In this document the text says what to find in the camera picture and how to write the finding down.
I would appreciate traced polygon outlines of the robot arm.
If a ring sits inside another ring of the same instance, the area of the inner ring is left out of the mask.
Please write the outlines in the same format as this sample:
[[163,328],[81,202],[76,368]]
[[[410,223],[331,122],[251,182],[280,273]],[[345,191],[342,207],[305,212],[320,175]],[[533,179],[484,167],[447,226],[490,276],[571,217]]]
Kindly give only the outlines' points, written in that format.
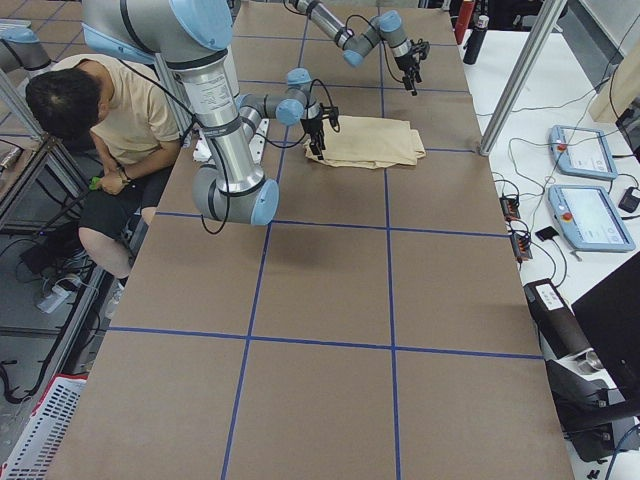
[[416,84],[422,82],[420,64],[427,58],[430,44],[422,39],[411,40],[396,10],[365,19],[366,30],[356,33],[321,1],[283,1],[283,5],[316,25],[342,51],[344,60],[352,67],[360,66],[379,44],[387,45],[402,73],[397,82],[412,96],[417,95]]
[[324,148],[325,122],[337,127],[338,110],[313,97],[306,70],[293,75],[283,96],[269,101],[234,92],[235,68],[227,65],[233,21],[224,1],[86,1],[83,28],[95,51],[148,63],[161,57],[181,81],[214,162],[196,173],[192,196],[203,217],[222,223],[269,224],[277,211],[279,186],[250,150],[256,126],[248,119],[301,123],[311,144]]

